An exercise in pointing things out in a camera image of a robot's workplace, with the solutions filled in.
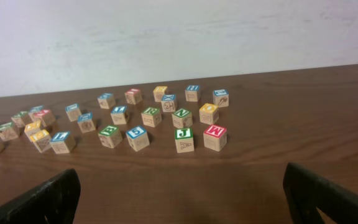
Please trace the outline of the green R block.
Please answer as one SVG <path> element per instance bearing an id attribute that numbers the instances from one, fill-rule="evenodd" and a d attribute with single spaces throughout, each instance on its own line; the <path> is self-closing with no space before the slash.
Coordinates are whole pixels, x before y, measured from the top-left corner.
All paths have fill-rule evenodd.
<path id="1" fill-rule="evenodd" d="M 162 121 L 162 115 L 159 108 L 148 107 L 141 112 L 141 116 L 143 124 L 153 128 Z"/>

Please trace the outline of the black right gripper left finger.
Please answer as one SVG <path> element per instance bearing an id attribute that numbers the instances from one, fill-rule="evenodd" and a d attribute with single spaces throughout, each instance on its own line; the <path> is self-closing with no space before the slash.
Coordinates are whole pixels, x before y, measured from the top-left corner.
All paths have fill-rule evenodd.
<path id="1" fill-rule="evenodd" d="M 81 193 L 74 169 L 67 169 L 0 206 L 0 223 L 73 223 Z"/>

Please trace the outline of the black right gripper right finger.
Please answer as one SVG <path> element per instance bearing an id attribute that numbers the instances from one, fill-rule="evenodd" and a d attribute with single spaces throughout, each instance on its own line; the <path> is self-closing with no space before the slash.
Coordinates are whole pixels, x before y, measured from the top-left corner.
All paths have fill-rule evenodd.
<path id="1" fill-rule="evenodd" d="M 298 165 L 288 163 L 283 189 L 293 223 L 358 223 L 358 195 Z"/>

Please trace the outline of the yellow O block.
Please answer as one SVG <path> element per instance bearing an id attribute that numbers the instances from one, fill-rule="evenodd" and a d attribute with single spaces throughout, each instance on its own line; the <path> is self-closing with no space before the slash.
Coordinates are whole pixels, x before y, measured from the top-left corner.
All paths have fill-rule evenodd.
<path id="1" fill-rule="evenodd" d="M 219 119 L 219 107 L 211 103 L 205 103 L 199 110 L 200 121 L 204 124 L 214 124 Z"/>

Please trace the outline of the blue L block front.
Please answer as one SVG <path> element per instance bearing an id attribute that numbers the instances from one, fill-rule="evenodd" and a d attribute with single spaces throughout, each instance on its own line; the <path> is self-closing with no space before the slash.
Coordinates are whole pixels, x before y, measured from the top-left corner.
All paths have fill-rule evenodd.
<path id="1" fill-rule="evenodd" d="M 71 132 L 58 132 L 50 140 L 50 145 L 56 154 L 69 154 L 76 142 Z"/>

